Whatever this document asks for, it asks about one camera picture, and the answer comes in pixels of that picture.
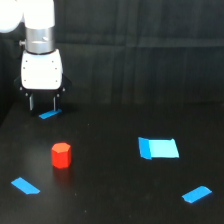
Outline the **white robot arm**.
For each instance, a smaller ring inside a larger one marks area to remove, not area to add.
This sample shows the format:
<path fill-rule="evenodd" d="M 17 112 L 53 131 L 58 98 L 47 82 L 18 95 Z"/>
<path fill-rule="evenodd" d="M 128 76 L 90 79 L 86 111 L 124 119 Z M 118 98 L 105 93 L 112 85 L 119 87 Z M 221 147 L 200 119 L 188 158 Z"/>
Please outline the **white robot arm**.
<path fill-rule="evenodd" d="M 53 91 L 53 109 L 59 110 L 61 93 L 71 84 L 63 75 L 60 51 L 55 47 L 54 0 L 0 0 L 0 33 L 10 33 L 23 22 L 26 38 L 21 75 L 15 80 L 34 109 L 34 90 Z"/>

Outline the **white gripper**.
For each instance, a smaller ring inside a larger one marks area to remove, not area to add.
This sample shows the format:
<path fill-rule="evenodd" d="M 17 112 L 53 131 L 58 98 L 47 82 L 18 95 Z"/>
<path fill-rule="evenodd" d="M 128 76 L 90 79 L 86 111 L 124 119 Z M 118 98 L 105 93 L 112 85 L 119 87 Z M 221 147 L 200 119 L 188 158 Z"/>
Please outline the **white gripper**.
<path fill-rule="evenodd" d="M 65 91 L 71 81 L 63 74 L 61 55 L 58 49 L 49 54 L 36 55 L 24 51 L 21 74 L 14 80 L 17 88 L 25 91 L 51 90 Z M 34 96 L 29 97 L 29 110 L 34 109 Z M 59 109 L 60 97 L 53 97 L 53 109 Z"/>

